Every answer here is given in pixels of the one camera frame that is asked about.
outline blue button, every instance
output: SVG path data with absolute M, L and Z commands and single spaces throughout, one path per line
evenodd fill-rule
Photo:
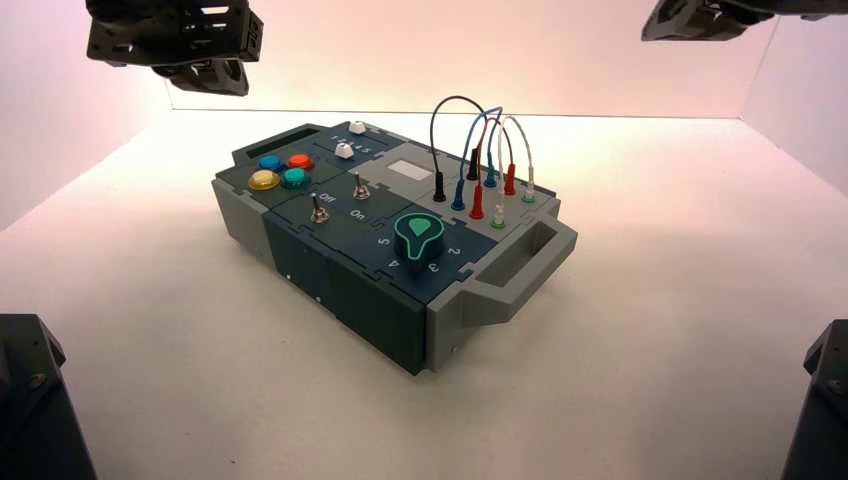
M 283 169 L 283 162 L 276 155 L 267 155 L 259 159 L 259 168 L 279 172 Z
M 283 174 L 283 184 L 290 190 L 303 188 L 309 183 L 309 175 L 302 168 L 290 168 Z

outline cable plug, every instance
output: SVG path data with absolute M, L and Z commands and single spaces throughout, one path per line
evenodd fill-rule
M 477 174 L 480 171 L 480 149 L 474 147 L 471 150 L 471 165 L 468 166 L 468 174 L 465 176 L 466 179 L 471 180 L 472 182 L 477 181 Z
M 442 172 L 436 172 L 436 191 L 433 192 L 434 202 L 444 202 L 445 197 L 445 175 Z
M 468 216 L 474 220 L 480 220 L 486 216 L 483 213 L 483 187 L 480 184 L 474 186 L 474 206 L 471 208 L 471 213 Z
M 504 193 L 510 197 L 515 195 L 515 164 L 510 163 L 506 169 L 506 184 L 504 185 Z
M 533 203 L 536 201 L 536 190 L 535 184 L 533 183 L 533 167 L 527 167 L 527 190 L 524 192 L 524 196 L 521 197 L 521 201 L 524 203 Z
M 451 203 L 451 208 L 456 210 L 457 212 L 465 210 L 465 202 L 462 201 L 462 190 L 464 187 L 465 180 L 460 178 L 456 181 L 456 194 L 453 197 L 453 203 Z
M 495 180 L 495 166 L 492 164 L 492 152 L 486 152 L 486 156 L 489 157 L 489 171 L 486 173 L 486 180 L 483 182 L 488 188 L 494 188 L 498 186 L 498 181 Z
M 505 203 L 506 199 L 504 198 L 504 191 L 501 189 L 501 191 L 498 192 L 498 203 L 495 204 L 495 215 L 491 222 L 493 228 L 504 228 L 506 226 L 506 213 L 504 212 Z

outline screw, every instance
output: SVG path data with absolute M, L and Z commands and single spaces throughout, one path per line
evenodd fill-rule
M 35 375 L 29 377 L 29 389 L 35 390 L 36 388 L 44 385 L 44 382 L 47 381 L 47 375 L 43 373 L 36 373 Z
M 842 380 L 829 380 L 827 382 L 827 388 L 840 397 L 848 393 L 848 385 L 846 385 Z

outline teal button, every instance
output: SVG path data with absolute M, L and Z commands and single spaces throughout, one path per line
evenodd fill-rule
M 309 183 L 309 175 L 302 168 L 290 168 L 283 173 L 283 185 L 290 189 L 303 188 Z

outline white tabletop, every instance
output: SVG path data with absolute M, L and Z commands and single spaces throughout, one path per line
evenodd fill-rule
M 779 477 L 804 353 L 848 314 L 848 199 L 734 120 L 524 118 L 577 249 L 412 377 L 230 239 L 209 185 L 236 148 L 350 119 L 428 136 L 174 112 L 0 233 L 0 311 L 63 344 L 101 478 Z

